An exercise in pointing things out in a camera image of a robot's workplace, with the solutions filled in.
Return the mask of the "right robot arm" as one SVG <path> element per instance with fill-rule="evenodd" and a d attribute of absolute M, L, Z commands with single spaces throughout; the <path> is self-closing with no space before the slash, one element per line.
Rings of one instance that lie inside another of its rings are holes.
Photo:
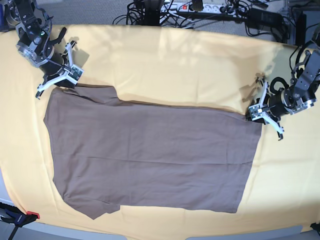
<path fill-rule="evenodd" d="M 76 41 L 66 43 L 63 53 L 55 49 L 67 28 L 63 27 L 57 38 L 50 39 L 52 19 L 35 0 L 3 0 L 0 4 L 0 31 L 15 30 L 19 37 L 18 53 L 44 74 L 43 83 L 37 87 L 37 99 L 53 85 L 73 89 L 84 73 L 73 60 Z"/>

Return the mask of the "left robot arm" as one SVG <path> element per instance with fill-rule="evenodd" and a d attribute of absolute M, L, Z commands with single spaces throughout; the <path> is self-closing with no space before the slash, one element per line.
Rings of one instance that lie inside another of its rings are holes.
<path fill-rule="evenodd" d="M 290 83 L 276 77 L 267 82 L 264 77 L 257 81 L 261 88 L 254 96 L 246 112 L 251 122 L 270 124 L 278 139 L 283 139 L 284 128 L 281 117 L 294 115 L 314 106 L 316 92 L 320 85 L 320 31 L 316 30 L 310 41 L 305 43 L 296 56 L 295 66 L 291 69 Z"/>

